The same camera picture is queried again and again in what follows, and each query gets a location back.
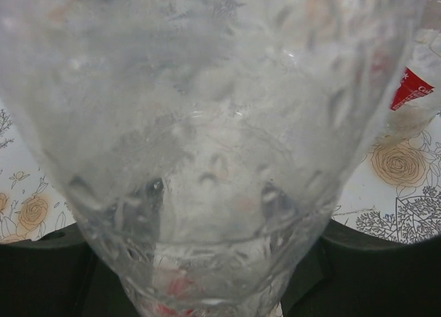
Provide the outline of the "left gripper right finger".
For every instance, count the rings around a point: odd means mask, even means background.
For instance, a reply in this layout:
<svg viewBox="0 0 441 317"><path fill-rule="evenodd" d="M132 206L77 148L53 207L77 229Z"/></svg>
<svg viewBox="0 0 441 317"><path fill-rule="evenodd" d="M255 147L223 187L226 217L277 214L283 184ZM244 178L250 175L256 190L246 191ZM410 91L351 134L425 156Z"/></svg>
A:
<svg viewBox="0 0 441 317"><path fill-rule="evenodd" d="M440 237L405 245L331 221L281 306L284 316L439 316Z"/></svg>

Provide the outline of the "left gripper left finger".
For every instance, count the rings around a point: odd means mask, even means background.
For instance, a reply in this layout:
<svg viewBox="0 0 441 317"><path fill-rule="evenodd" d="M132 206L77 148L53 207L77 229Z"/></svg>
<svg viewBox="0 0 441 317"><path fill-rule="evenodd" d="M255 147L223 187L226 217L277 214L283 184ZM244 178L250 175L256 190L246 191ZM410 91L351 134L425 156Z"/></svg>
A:
<svg viewBox="0 0 441 317"><path fill-rule="evenodd" d="M2 316L137 316L76 225L1 246Z"/></svg>

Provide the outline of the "clear plastic bottle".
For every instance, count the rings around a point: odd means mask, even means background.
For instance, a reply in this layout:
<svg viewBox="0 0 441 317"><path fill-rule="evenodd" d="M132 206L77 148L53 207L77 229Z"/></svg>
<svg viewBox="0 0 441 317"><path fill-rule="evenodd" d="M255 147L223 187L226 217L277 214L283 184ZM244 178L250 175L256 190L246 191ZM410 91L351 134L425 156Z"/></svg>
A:
<svg viewBox="0 0 441 317"><path fill-rule="evenodd" d="M141 316L266 316L425 0L1 0L1 100Z"/></svg>

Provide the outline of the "red label cola bottle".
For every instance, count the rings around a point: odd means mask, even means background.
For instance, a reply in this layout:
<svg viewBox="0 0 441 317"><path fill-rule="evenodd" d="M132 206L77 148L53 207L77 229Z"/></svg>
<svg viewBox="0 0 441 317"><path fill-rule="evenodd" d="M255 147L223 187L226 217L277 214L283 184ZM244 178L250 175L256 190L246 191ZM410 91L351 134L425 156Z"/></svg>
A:
<svg viewBox="0 0 441 317"><path fill-rule="evenodd" d="M377 142L395 145L423 131L440 111L440 0L427 0L413 54Z"/></svg>

